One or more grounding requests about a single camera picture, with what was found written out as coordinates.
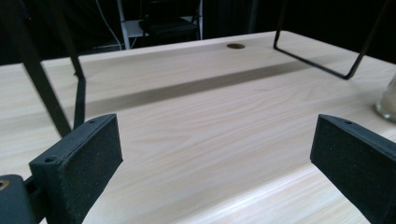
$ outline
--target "black metal frame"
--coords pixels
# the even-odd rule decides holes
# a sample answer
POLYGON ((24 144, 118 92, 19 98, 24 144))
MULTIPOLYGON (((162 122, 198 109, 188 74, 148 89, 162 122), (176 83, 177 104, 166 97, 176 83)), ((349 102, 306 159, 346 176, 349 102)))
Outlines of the black metal frame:
POLYGON ((389 2, 390 2, 390 0, 386 0, 386 2, 384 3, 384 6, 382 6, 382 9, 381 9, 376 21, 375 21, 375 24, 373 25, 373 28, 371 29, 370 34, 367 36, 367 38, 366 38, 366 40, 364 42, 364 45, 361 48, 361 51, 359 53, 358 58, 352 64, 352 67, 350 68, 349 72, 346 75, 343 75, 343 74, 341 74, 339 72, 336 72, 336 71, 334 71, 334 70, 332 70, 332 69, 330 69, 328 67, 320 65, 318 63, 311 62, 311 61, 309 61, 309 60, 307 60, 305 58, 302 58, 302 57, 300 57, 300 56, 298 56, 296 54, 290 53, 290 52, 288 52, 286 50, 283 50, 283 49, 279 48, 279 46, 277 45, 277 42, 278 42, 278 40, 280 38, 280 32, 282 31, 282 26, 283 26, 283 23, 284 23, 284 20, 285 20, 285 14, 286 14, 286 8, 287 8, 288 0, 283 0, 283 2, 282 2, 282 8, 281 8, 281 11, 280 11, 279 20, 278 20, 277 29, 276 29, 276 37, 275 37, 275 40, 274 40, 274 49, 276 49, 276 50, 278 50, 278 51, 280 51, 282 53, 285 53, 285 54, 287 54, 287 55, 289 55, 289 56, 291 56, 291 57, 293 57, 293 58, 295 58, 297 60, 300 60, 300 61, 304 62, 304 63, 307 63, 307 64, 309 64, 311 66, 314 66, 314 67, 316 67, 318 69, 321 69, 321 70, 323 70, 325 72, 328 72, 328 73, 330 73, 330 74, 332 74, 334 76, 340 77, 340 78, 345 79, 345 80, 349 80, 355 75, 355 73, 356 73, 356 71, 357 71, 357 69, 359 67, 359 64, 361 63, 361 59, 366 54, 367 49, 370 47, 370 45, 372 43, 372 40, 373 40, 373 38, 375 36, 376 30, 377 30, 379 24, 381 23, 381 21, 382 21, 382 19, 384 17, 386 9, 388 8, 389 2))
MULTIPOLYGON (((74 128, 77 128, 84 122, 85 119, 85 88, 86 81, 78 60, 76 48, 73 44, 72 36, 67 28, 64 14, 62 12, 59 0, 47 1, 51 9, 51 13, 59 28, 58 32, 62 37, 62 41, 70 55, 71 62, 75 68, 75 75, 78 77, 78 89, 76 97, 76 109, 74 128)), ((71 127, 62 110, 61 105, 56 97, 55 91, 50 85, 46 73, 41 66, 41 59, 35 48, 34 41, 30 37, 25 20, 28 20, 28 15, 23 11, 21 1, 2 0, 0 1, 0 8, 2 10, 2 17, 0 18, 0 27, 5 30, 6 35, 14 44, 14 47, 20 57, 21 62, 26 68, 30 79, 35 85, 35 89, 41 97, 49 115, 58 130, 61 137, 65 137, 71 132, 71 127)))
POLYGON ((25 181, 0 175, 1 223, 82 223, 121 163, 117 116, 91 119, 30 161, 25 181))

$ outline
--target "wooden table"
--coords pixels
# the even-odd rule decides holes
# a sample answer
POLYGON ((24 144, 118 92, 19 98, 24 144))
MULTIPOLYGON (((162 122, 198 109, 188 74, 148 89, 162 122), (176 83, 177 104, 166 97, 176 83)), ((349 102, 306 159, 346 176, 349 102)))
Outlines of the wooden table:
MULTIPOLYGON (((274 35, 80 57, 87 117, 117 113, 124 158, 85 223, 366 223, 309 153, 318 114, 396 141, 374 111, 396 66, 365 57, 344 81, 273 50, 274 35)), ((357 55, 286 32, 280 46, 341 72, 357 55)), ((73 120, 69 60, 43 64, 73 120)), ((22 66, 0 73, 0 174, 26 178, 60 137, 22 66)))

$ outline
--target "light wood tabletop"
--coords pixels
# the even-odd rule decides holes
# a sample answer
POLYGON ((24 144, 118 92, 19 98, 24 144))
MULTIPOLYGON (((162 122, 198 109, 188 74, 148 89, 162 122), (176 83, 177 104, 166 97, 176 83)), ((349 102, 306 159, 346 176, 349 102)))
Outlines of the light wood tabletop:
MULTIPOLYGON (((318 114, 396 142, 374 110, 396 66, 366 56, 344 81, 273 50, 274 37, 81 56, 87 117, 117 114, 124 158, 84 223, 367 223, 309 153, 318 114)), ((279 46, 341 72, 357 57, 288 32, 279 46)), ((42 64, 73 120, 69 59, 42 64)), ((22 65, 0 73, 0 175, 27 178, 60 136, 22 65)))

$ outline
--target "glass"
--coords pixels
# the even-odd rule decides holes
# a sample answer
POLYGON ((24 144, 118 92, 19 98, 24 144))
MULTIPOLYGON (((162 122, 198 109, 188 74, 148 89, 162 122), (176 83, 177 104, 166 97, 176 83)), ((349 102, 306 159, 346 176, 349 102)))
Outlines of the glass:
POLYGON ((385 119, 396 122, 396 74, 381 99, 376 102, 375 110, 385 119))

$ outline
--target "screw hole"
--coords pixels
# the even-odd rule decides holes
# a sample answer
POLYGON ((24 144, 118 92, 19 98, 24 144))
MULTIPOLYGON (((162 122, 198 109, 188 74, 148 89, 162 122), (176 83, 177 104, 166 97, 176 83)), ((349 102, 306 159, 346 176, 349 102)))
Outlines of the screw hole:
POLYGON ((5 189, 9 184, 8 180, 0 180, 0 190, 5 189))
POLYGON ((52 162, 52 161, 56 161, 56 156, 51 156, 44 160, 44 162, 52 162))

